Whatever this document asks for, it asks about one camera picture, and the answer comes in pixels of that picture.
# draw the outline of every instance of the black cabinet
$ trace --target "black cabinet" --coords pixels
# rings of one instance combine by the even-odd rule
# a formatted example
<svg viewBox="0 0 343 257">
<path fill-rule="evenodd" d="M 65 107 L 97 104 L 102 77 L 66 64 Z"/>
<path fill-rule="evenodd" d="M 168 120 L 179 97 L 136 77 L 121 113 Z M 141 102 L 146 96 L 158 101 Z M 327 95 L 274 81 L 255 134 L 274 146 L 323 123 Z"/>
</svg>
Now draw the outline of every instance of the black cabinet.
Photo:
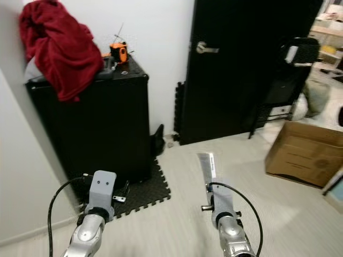
<svg viewBox="0 0 343 257">
<path fill-rule="evenodd" d="M 26 87 L 69 179 L 97 170 L 116 186 L 149 178 L 148 75 L 130 59 L 111 80 L 93 82 L 78 102 L 60 102 L 47 82 Z M 83 198 L 89 185 L 73 187 Z"/>
</svg>

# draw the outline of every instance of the red towel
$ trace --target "red towel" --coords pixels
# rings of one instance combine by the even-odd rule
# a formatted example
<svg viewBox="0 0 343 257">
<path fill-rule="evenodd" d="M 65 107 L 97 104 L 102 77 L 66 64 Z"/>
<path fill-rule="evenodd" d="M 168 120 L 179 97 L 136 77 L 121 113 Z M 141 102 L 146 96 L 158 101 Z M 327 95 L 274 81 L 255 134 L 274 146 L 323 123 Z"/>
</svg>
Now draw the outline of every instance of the red towel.
<svg viewBox="0 0 343 257">
<path fill-rule="evenodd" d="M 37 68 L 56 89 L 60 101 L 76 97 L 103 68 L 89 29 L 56 0 L 25 5 L 19 27 L 27 61 L 36 56 Z"/>
</svg>

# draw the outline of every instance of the baseboard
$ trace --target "baseboard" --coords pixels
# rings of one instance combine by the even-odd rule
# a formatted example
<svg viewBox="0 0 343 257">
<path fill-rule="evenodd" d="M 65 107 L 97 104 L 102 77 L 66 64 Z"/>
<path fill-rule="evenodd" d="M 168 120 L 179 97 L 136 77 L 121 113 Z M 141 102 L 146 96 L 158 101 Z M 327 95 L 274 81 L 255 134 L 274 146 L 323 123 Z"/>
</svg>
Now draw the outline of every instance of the baseboard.
<svg viewBox="0 0 343 257">
<path fill-rule="evenodd" d="M 67 218 L 67 219 L 65 219 L 63 221 L 59 221 L 59 222 L 53 223 L 51 225 L 51 227 L 52 227 L 52 229 L 59 229 L 59 228 L 62 228 L 64 226 L 67 226 L 67 225 L 69 225 L 71 223 L 74 223 L 75 226 L 76 226 L 77 219 L 78 219 L 77 216 L 70 217 L 70 218 Z M 47 232 L 48 232 L 48 225 L 43 226 L 43 227 L 38 228 L 38 229 L 35 229 L 35 230 L 32 230 L 32 231 L 29 231 L 27 233 L 23 233 L 23 234 L 17 235 L 15 237 L 11 237 L 11 238 L 2 240 L 2 241 L 0 241 L 0 247 L 5 246 L 5 245 L 9 245 L 9 244 L 18 243 L 20 241 L 23 241 L 23 240 L 35 237 L 37 235 L 40 235 L 40 234 L 43 234 L 43 233 L 47 233 Z"/>
</svg>

